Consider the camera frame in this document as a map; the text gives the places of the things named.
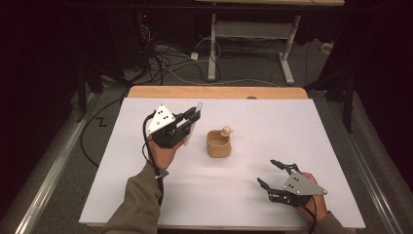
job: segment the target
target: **small figurine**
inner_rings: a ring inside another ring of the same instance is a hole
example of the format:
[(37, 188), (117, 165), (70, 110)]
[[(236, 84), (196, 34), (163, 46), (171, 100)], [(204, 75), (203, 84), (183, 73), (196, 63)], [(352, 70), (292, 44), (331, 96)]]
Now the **small figurine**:
[(234, 130), (232, 130), (230, 127), (225, 126), (224, 128), (222, 128), (221, 130), (221, 135), (223, 137), (229, 137), (231, 133), (233, 133)]

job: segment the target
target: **forearm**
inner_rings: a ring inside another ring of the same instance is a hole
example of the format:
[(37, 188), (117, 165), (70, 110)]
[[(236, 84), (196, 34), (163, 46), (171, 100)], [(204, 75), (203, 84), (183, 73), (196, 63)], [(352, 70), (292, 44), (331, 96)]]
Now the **forearm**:
[(161, 209), (158, 198), (161, 191), (152, 166), (146, 163), (142, 172), (128, 179), (125, 199), (101, 230), (114, 233), (157, 233)]
[(317, 222), (315, 234), (354, 234), (351, 229), (344, 228), (340, 221), (329, 212), (324, 218)]

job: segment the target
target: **desk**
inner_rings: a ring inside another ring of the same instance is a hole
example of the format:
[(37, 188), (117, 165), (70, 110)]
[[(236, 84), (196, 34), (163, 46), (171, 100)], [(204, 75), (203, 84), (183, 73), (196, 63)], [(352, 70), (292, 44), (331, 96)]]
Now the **desk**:
[[(248, 3), (248, 4), (273, 4), (273, 5), (317, 5), (317, 6), (343, 6), (344, 0), (197, 0), (201, 2), (217, 3)], [(243, 37), (243, 38), (264, 38), (264, 39), (286, 39), (285, 49), (279, 53), (279, 60), (282, 66), (285, 81), (288, 85), (294, 84), (291, 70), (288, 65), (288, 55), (297, 32), (298, 23), (301, 16), (295, 16), (292, 23), (268, 23), (268, 22), (239, 22), (239, 21), (217, 21), (216, 14), (212, 14), (210, 33), (210, 52), (208, 62), (207, 79), (215, 80), (216, 37)]]
[[(160, 227), (305, 229), (306, 221), (295, 209), (271, 203), (256, 181), (261, 177), (272, 187), (282, 187), (288, 174), (273, 166), (271, 159), (296, 163), (301, 171), (312, 172), (328, 190), (327, 206), (343, 225), (365, 227), (314, 103), (305, 92), (250, 87), (133, 87), (123, 102), (81, 223), (103, 225), (122, 203), (127, 179), (145, 163), (140, 150), (146, 115), (160, 103), (180, 113), (199, 101), (204, 104), (201, 119), (165, 179)], [(233, 151), (228, 158), (212, 159), (207, 156), (207, 131), (225, 125), (235, 129)]]

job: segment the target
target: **hand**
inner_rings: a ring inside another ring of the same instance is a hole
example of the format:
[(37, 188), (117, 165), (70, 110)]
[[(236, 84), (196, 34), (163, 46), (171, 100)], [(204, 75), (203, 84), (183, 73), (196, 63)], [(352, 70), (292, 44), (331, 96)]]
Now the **hand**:
[[(313, 181), (314, 183), (317, 183), (316, 179), (313, 177), (313, 175), (303, 173), (303, 176), (307, 177), (309, 180)], [(316, 207), (317, 207), (317, 220), (320, 220), (328, 214), (327, 206), (326, 206), (325, 201), (324, 201), (324, 196), (314, 195), (313, 198), (314, 198), (314, 201), (313, 201), (313, 199), (310, 199), (310, 201), (307, 203), (306, 207), (315, 215), (316, 214), (315, 204), (316, 204)], [(313, 221), (313, 218), (306, 211), (304, 211), (304, 209), (298, 208), (298, 210), (300, 210), (301, 214), (303, 214), (303, 216), (306, 219), (308, 219), (310, 221)]]
[(175, 157), (176, 150), (178, 150), (178, 148), (185, 142), (185, 139), (186, 138), (177, 143), (173, 148), (161, 148), (154, 140), (152, 140), (151, 136), (148, 137), (148, 144), (158, 168), (166, 170), (169, 167)]

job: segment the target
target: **small basket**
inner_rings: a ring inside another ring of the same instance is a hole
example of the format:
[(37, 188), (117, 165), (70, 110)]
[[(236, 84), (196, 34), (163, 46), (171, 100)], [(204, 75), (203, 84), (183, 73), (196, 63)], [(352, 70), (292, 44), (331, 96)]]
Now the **small basket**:
[(231, 153), (231, 139), (222, 136), (220, 130), (213, 130), (206, 135), (207, 154), (212, 158), (225, 158)]

